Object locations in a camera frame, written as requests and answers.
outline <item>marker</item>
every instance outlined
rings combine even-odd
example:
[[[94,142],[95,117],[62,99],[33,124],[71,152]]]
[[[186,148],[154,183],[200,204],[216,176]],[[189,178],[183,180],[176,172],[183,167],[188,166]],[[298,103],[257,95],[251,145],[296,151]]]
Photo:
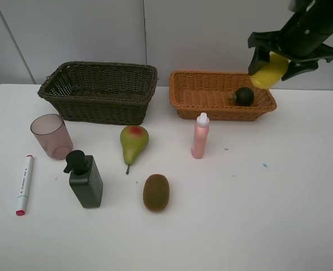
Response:
[[[31,185],[32,168],[33,156],[27,155],[27,157],[25,158],[25,170],[22,175],[22,182],[18,195],[17,211],[15,212],[17,216],[25,215],[25,207],[27,206],[28,201],[29,186]]]

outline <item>kiwi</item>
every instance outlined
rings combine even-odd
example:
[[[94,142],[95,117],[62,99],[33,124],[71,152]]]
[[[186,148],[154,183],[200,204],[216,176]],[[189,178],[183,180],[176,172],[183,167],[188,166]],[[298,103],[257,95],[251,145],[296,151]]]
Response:
[[[236,106],[251,106],[254,102],[254,92],[250,88],[243,87],[233,94],[232,99]]]
[[[144,204],[153,212],[161,212],[168,205],[170,187],[167,178],[161,174],[151,175],[145,182]]]

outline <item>orange wicker basket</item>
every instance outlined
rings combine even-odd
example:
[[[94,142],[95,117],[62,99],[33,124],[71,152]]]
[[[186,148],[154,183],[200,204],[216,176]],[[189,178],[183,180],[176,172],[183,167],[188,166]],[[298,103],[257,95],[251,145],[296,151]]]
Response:
[[[243,86],[254,92],[251,106],[234,106],[230,97]],[[269,90],[255,88],[246,73],[173,72],[170,103],[183,119],[195,120],[206,112],[210,120],[253,121],[277,105]]]

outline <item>yellow object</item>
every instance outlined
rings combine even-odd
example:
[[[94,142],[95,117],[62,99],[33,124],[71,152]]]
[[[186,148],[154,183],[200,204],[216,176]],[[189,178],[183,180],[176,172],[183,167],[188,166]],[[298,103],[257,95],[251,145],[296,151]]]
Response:
[[[270,53],[270,62],[250,77],[252,84],[260,89],[269,89],[274,86],[286,73],[288,59],[274,52]]]

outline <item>pink translucent cup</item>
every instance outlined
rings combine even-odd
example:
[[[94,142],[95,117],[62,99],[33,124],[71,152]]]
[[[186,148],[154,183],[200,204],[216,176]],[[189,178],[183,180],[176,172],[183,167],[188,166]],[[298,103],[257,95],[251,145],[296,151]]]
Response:
[[[48,114],[35,119],[31,131],[46,154],[55,160],[66,158],[73,149],[73,143],[61,116]]]

